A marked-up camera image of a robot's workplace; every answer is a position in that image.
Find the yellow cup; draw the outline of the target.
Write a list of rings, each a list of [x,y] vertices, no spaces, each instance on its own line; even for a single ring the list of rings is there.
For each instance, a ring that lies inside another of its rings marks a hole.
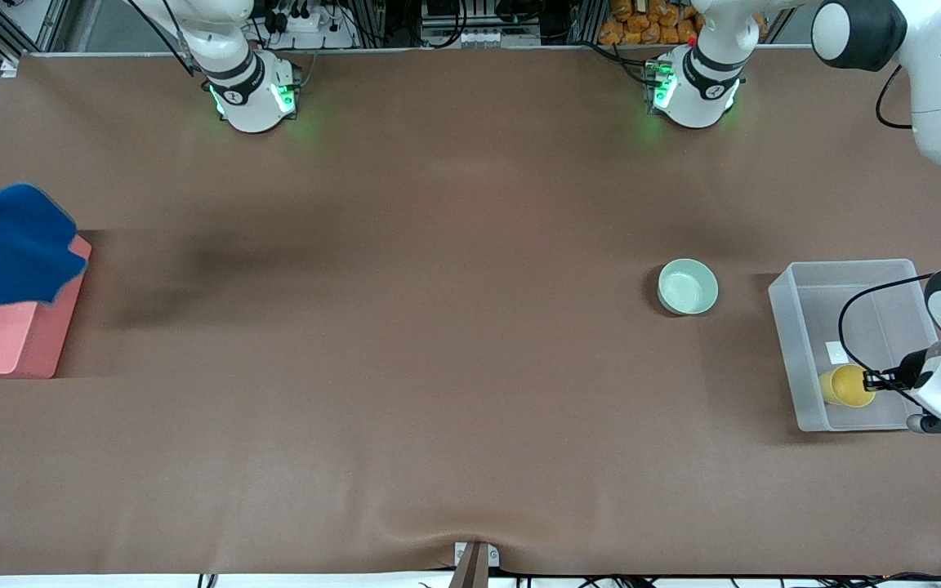
[[[823,402],[826,405],[863,408],[876,398],[876,392],[866,387],[867,371],[858,364],[836,366],[818,379]]]

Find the blue cloth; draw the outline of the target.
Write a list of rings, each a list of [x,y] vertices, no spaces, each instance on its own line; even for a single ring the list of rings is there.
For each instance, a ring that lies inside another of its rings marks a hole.
[[[88,261],[72,251],[78,227],[37,186],[0,189],[0,305],[55,304]]]

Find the metal table edge bracket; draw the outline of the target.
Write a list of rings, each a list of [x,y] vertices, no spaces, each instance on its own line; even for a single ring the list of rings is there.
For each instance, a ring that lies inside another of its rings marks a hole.
[[[499,568],[501,566],[500,552],[492,544],[482,542],[456,542],[454,544],[454,558],[452,567],[456,568],[463,559],[464,555],[477,554],[479,559],[487,562],[489,568]]]

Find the white power strip with plugs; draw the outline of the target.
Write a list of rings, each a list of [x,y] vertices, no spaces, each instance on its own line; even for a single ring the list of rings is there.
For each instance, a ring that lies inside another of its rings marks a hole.
[[[352,49],[361,33],[346,7],[324,0],[269,0],[252,33],[272,50]]]

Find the translucent white plastic bin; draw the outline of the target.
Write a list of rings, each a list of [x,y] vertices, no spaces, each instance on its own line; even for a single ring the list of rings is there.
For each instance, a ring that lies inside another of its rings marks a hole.
[[[770,284],[769,298],[801,430],[903,430],[908,417],[921,412],[892,391],[876,392],[863,408],[826,405],[818,382],[836,368],[827,341],[843,344],[850,363],[877,371],[896,368],[907,354],[937,341],[912,261],[791,263]]]

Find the brown post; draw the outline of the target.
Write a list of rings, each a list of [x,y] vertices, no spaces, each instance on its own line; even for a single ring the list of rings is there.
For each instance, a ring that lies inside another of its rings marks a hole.
[[[489,544],[467,542],[457,546],[456,569],[448,588],[488,588]]]

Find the mint green bowl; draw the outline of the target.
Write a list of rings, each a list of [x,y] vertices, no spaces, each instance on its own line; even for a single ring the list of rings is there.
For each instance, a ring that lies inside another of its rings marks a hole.
[[[720,284],[716,275],[694,258],[676,258],[658,272],[658,301],[676,315],[702,315],[716,305]]]

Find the aluminium frame profile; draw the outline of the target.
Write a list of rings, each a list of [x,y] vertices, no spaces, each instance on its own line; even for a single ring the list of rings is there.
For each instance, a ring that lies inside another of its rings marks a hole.
[[[71,0],[0,0],[0,62],[52,49]]]

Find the pink plastic bin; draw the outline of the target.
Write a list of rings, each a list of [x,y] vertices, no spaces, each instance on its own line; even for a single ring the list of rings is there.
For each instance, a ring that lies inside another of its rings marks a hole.
[[[85,238],[76,237],[71,249],[89,261],[92,246]],[[83,276],[67,284],[55,304],[0,305],[0,377],[47,379],[55,375]]]

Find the brown table cover mat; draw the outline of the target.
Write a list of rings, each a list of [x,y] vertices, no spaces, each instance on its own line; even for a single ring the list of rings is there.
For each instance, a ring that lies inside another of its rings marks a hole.
[[[27,57],[60,96],[146,67],[181,144],[295,189],[36,184],[93,253],[62,364],[0,380],[0,574],[941,574],[941,435],[803,433],[768,286],[795,261],[941,268],[941,167],[888,74],[763,49],[686,131],[590,50],[319,56],[249,136],[169,57]],[[0,187],[18,181],[0,178]],[[658,301],[694,258],[702,315]]]

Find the white socket strip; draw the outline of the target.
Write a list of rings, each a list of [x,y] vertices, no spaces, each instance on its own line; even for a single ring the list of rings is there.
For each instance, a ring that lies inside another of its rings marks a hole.
[[[448,48],[518,48],[541,46],[537,31],[529,29],[468,29]]]

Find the orange packets pile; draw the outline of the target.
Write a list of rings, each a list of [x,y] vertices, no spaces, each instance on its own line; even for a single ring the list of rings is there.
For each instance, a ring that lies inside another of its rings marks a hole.
[[[601,46],[687,44],[706,23],[691,0],[608,0],[596,41]]]

